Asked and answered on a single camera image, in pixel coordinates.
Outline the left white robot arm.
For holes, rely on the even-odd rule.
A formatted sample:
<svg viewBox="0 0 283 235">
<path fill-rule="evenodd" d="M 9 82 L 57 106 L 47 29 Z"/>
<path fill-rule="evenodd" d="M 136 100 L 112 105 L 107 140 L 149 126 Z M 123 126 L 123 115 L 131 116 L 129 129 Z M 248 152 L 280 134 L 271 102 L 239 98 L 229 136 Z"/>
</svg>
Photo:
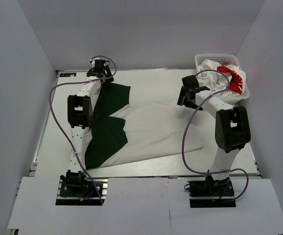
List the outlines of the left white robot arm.
<svg viewBox="0 0 283 235">
<path fill-rule="evenodd" d="M 98 99 L 98 92 L 104 83 L 112 82 L 109 66 L 111 60 L 104 56 L 90 59 L 90 69 L 84 81 L 68 82 L 68 85 L 78 85 L 79 89 L 67 97 L 67 122 L 70 125 L 69 143 L 71 144 L 72 171 L 86 173 L 86 166 L 82 162 L 85 155 L 87 136 L 93 125 L 93 109 Z"/>
</svg>

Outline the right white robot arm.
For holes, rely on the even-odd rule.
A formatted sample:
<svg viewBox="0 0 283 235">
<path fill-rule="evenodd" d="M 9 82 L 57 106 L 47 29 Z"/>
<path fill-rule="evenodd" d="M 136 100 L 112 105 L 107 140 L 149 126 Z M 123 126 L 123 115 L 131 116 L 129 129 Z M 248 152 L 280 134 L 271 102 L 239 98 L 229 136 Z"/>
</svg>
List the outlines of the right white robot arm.
<svg viewBox="0 0 283 235">
<path fill-rule="evenodd" d="M 191 196 L 233 196 L 229 179 L 232 164 L 251 140 L 247 110 L 221 100 L 209 88 L 200 86 L 194 75 L 182 78 L 177 104 L 196 112 L 207 111 L 215 118 L 216 156 L 211 168 L 204 173 L 205 180 L 189 184 Z"/>
</svg>

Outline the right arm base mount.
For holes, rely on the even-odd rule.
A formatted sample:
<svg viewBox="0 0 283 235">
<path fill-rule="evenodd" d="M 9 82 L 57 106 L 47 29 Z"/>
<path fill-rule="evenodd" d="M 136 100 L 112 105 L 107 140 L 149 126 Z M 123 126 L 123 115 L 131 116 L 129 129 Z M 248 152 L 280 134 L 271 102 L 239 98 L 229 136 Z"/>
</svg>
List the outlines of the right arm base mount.
<svg viewBox="0 0 283 235">
<path fill-rule="evenodd" d="M 204 180 L 188 181 L 184 190 L 189 193 L 190 208 L 235 208 L 236 200 L 229 177 L 214 180 L 211 175 Z"/>
</svg>

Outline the white printed t shirt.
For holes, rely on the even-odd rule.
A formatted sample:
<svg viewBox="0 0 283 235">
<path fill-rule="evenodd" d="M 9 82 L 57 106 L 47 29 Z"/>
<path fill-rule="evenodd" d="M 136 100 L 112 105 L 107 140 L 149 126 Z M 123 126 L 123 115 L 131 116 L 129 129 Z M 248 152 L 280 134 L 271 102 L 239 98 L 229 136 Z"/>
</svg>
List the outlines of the white printed t shirt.
<svg viewBox="0 0 283 235">
<path fill-rule="evenodd" d="M 208 87 L 213 93 L 225 90 L 229 85 L 229 90 L 222 92 L 222 97 L 239 97 L 244 95 L 246 85 L 246 73 L 239 66 L 235 66 L 229 61 L 219 63 L 213 60 L 205 59 L 197 67 L 200 86 Z"/>
</svg>

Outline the green and white t shirt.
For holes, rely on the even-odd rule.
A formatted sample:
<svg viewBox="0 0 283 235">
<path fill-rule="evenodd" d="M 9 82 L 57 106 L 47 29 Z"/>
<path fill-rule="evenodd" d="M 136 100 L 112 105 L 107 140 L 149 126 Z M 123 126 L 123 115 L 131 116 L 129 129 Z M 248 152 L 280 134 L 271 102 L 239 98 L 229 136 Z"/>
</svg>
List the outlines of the green and white t shirt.
<svg viewBox="0 0 283 235">
<path fill-rule="evenodd" d="M 129 86 L 105 84 L 94 107 L 86 169 L 181 154 L 193 110 L 176 100 L 130 101 Z"/>
</svg>

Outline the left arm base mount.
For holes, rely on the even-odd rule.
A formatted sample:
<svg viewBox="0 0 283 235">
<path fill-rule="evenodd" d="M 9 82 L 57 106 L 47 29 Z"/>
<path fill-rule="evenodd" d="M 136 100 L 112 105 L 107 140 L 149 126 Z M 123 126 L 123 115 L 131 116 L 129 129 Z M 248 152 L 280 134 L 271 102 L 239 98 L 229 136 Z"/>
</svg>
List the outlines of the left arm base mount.
<svg viewBox="0 0 283 235">
<path fill-rule="evenodd" d="M 68 170 L 60 176 L 55 205 L 100 206 L 105 200 L 107 188 L 107 180 L 93 183 L 83 172 Z"/>
</svg>

